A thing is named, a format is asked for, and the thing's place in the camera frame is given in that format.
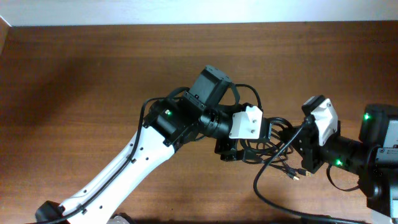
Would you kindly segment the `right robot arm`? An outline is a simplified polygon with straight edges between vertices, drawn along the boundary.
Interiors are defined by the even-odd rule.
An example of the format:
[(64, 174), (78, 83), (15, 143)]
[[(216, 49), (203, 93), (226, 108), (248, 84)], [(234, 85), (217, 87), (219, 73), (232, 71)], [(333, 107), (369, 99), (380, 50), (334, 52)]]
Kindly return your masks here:
[(312, 124), (292, 143), (302, 157), (302, 167), (311, 173), (324, 164), (359, 177), (357, 188), (366, 196), (371, 210), (397, 221), (397, 107), (368, 104), (364, 110), (359, 139), (341, 135), (341, 124), (326, 140)]

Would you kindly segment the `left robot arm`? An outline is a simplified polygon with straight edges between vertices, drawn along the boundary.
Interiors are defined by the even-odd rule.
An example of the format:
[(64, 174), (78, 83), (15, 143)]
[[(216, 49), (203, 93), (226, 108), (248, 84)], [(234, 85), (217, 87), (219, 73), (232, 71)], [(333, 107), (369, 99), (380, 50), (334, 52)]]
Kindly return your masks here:
[(37, 223), (107, 223), (131, 192), (158, 166), (197, 136), (216, 139), (215, 152), (227, 161), (251, 157), (240, 140), (265, 142), (271, 125), (261, 105), (239, 104), (237, 85), (207, 65), (191, 88), (180, 87), (141, 109), (129, 144), (86, 186), (62, 203), (46, 201)]

